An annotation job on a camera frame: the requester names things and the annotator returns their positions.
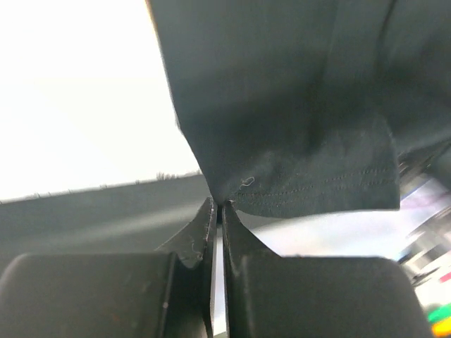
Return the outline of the black t shirt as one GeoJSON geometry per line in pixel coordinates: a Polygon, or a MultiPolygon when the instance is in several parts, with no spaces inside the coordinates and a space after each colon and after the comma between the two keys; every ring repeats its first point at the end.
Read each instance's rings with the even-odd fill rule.
{"type": "Polygon", "coordinates": [[[449,1],[149,1],[215,202],[294,218],[400,205],[450,145],[449,1]]]}

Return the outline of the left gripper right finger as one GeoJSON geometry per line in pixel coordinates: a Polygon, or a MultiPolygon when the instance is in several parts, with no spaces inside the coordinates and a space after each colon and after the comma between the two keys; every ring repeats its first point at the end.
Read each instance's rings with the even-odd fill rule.
{"type": "Polygon", "coordinates": [[[222,207],[230,337],[427,338],[401,266],[380,257],[282,257],[222,207]]]}

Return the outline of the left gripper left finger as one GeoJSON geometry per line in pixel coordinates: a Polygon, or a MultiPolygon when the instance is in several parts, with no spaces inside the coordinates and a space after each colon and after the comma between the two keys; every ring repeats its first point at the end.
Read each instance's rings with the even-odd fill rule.
{"type": "Polygon", "coordinates": [[[24,254],[1,276],[2,337],[211,337],[217,206],[150,253],[24,254]]]}

